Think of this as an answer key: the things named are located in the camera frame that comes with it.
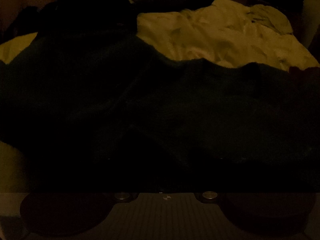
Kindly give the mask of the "small crumpled light cloth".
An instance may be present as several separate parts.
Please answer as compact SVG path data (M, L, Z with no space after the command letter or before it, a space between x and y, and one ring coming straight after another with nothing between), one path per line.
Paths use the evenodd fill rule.
M274 7L256 4L250 7L247 16L253 23L259 23L280 35L293 34L288 18Z

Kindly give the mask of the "large dark garment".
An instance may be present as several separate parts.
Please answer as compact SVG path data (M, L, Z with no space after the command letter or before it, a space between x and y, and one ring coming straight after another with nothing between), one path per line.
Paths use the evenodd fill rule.
M17 191L319 188L319 69L172 61L129 2L45 10L1 64L1 141Z

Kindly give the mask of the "white patterned duvet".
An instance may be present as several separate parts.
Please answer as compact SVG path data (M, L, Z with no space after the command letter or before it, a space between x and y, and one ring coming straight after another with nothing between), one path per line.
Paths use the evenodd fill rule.
M101 12L67 11L50 15L33 33L1 45L1 61L11 64L31 57L93 60L99 53L130 59L138 45L150 46L176 62L206 59L226 68L262 63L284 71L318 67L314 56L292 35L280 35L253 23L250 7L214 0L204 8L180 12L136 13L131 3Z

